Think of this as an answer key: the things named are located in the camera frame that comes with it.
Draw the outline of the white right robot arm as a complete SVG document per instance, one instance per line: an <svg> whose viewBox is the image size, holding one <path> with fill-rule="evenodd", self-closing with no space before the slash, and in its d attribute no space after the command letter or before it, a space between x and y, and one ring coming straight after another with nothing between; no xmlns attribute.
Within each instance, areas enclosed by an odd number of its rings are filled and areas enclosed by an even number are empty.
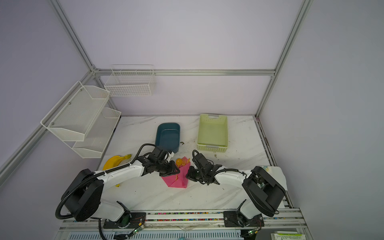
<svg viewBox="0 0 384 240"><path fill-rule="evenodd" d="M283 198L286 187L278 180L284 175L278 167L278 178L274 178L265 168L256 166L252 170L238 170L215 165L197 150L192 152L193 167L190 167L186 178L202 185L231 185L245 191L245 199L235 211L225 211L226 227L263 227L263 215L274 217Z"/></svg>

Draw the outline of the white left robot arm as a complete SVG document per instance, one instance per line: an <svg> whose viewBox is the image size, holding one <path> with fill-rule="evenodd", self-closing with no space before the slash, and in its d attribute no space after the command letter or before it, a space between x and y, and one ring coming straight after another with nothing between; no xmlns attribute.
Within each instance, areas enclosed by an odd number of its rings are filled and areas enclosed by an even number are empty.
<svg viewBox="0 0 384 240"><path fill-rule="evenodd" d="M62 195L55 217L59 220L74 218L77 222L87 219L109 220L122 226L128 225L132 217L130 210L120 201L103 199L105 191L151 173L159 173L160 177L180 173L176 162L172 160L173 152L156 145L152 147L154 149L144 155L138 150L127 164L102 171L80 171Z"/></svg>

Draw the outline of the pink paper napkin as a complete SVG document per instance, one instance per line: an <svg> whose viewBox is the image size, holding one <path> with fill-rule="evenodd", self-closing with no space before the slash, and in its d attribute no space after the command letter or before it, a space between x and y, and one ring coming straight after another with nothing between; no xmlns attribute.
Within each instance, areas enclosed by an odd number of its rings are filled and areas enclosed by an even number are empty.
<svg viewBox="0 0 384 240"><path fill-rule="evenodd" d="M183 157L183 166L178 167L180 173L177 175L172 175L169 177L162 177L163 181L169 188L180 188L186 189L188 186L188 179L186 177L189 167L191 166L191 162L189 158Z"/></svg>

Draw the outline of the yellow plastic spoon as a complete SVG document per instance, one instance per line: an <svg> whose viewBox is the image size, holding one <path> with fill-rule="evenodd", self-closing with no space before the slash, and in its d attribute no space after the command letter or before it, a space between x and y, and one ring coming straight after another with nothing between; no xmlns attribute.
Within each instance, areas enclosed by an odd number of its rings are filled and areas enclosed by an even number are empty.
<svg viewBox="0 0 384 240"><path fill-rule="evenodd" d="M183 166L183 160L182 159L177 159L176 160L176 165L177 165L177 167L182 167Z"/></svg>

